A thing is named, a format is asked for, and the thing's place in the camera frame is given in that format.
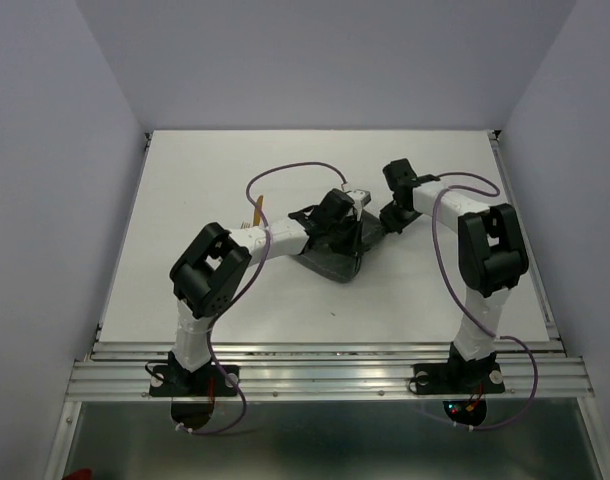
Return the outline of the grey cloth napkin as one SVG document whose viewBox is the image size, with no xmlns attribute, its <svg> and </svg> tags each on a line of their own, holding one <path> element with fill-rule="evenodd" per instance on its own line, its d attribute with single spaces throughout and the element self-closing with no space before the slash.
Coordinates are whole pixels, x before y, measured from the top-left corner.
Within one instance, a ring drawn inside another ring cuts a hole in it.
<svg viewBox="0 0 610 480">
<path fill-rule="evenodd" d="M 292 259 L 319 276 L 346 284 L 360 272 L 364 256 L 375 250 L 385 236 L 379 219 L 366 212 L 359 221 L 349 218 L 345 232 L 313 240 L 303 253 Z"/>
</svg>

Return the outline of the gold knife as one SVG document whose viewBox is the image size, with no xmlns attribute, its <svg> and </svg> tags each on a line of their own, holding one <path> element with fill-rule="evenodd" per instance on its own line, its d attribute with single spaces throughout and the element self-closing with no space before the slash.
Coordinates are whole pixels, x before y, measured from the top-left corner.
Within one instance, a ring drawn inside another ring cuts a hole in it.
<svg viewBox="0 0 610 480">
<path fill-rule="evenodd" d="M 256 199 L 256 207 L 254 210 L 254 216 L 253 216 L 253 226 L 260 226 L 263 221 L 262 221 L 262 214 L 263 214 L 263 202 L 264 202 L 264 196 L 263 195 L 259 195 L 258 198 Z"/>
</svg>

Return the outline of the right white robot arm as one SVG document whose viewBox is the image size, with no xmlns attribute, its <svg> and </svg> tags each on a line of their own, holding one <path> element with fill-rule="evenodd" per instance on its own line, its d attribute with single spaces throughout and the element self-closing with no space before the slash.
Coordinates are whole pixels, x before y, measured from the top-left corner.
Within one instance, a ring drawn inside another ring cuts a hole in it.
<svg viewBox="0 0 610 480">
<path fill-rule="evenodd" d="M 431 227 L 444 226 L 457 238 L 458 271 L 466 287 L 454 301 L 461 324 L 443 363 L 417 363 L 411 380 L 419 395 L 465 394 L 475 388 L 503 391 L 495 341 L 503 308 L 511 291 L 529 269 L 518 216 L 508 203 L 489 204 L 498 187 L 473 199 L 476 188 L 444 183 L 436 175 L 420 176 L 406 159 L 383 169 L 392 200 L 380 212 L 389 233 L 400 233 L 428 216 Z"/>
</svg>

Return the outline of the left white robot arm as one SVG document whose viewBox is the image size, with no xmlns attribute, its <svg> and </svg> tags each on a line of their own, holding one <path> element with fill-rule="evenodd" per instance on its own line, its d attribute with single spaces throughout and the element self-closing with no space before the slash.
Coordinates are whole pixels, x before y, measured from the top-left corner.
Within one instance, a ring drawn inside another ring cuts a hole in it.
<svg viewBox="0 0 610 480">
<path fill-rule="evenodd" d="M 184 393 L 200 392 L 211 362 L 208 336 L 215 320 L 246 291 L 250 267 L 290 257 L 314 273 L 347 283 L 359 272 L 365 245 L 364 208 L 371 194 L 360 189 L 332 189 L 317 205 L 271 224 L 225 229 L 206 225 L 171 268 L 178 327 L 168 357 L 173 381 Z"/>
</svg>

